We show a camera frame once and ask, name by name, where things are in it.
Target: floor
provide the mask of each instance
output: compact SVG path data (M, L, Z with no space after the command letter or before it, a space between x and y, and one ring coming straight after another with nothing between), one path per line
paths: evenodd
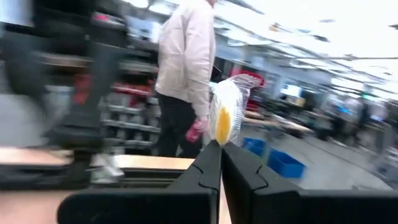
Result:
M243 127L241 131L241 138L263 139L263 136L264 131L253 127ZM391 189L366 170L371 158L366 151L354 151L312 136L304 139L286 136L272 147L288 153L307 167L301 180L292 180L305 189L352 189L354 185Z

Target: black pants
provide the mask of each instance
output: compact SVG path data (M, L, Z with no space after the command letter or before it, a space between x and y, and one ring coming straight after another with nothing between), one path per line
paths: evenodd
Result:
M343 142L346 142L347 139L353 138L355 147L359 146L360 138L358 136L359 132L361 132L365 128L365 123L358 123L349 133L347 133L344 138Z
M159 156L176 157L178 146L182 152L179 157L196 158L202 148L202 137L196 142L185 139L185 133L196 119L190 103L183 100L157 94L160 106L160 136L157 142Z
M343 118L335 117L332 121L332 132L330 137L334 140L341 141L344 138L344 128L346 126L346 121Z

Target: blue crate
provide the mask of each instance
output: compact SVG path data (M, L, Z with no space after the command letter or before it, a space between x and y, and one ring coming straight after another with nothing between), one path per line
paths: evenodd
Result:
M261 139L244 138L242 148L247 149L257 156L262 156L266 142Z
M268 167L285 178L299 179L303 176L305 165L285 152L271 149Z

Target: white jacket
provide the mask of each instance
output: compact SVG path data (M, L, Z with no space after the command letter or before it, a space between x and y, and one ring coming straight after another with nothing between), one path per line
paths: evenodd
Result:
M213 8L206 0L183 2L164 24L159 40L158 93L192 103L197 116L209 111L215 58Z

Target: plastic bag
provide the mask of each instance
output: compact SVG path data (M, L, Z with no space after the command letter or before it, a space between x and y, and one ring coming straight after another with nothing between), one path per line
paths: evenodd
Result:
M210 138L220 145L238 139L250 89L261 80L249 75L235 75L213 88L210 104Z

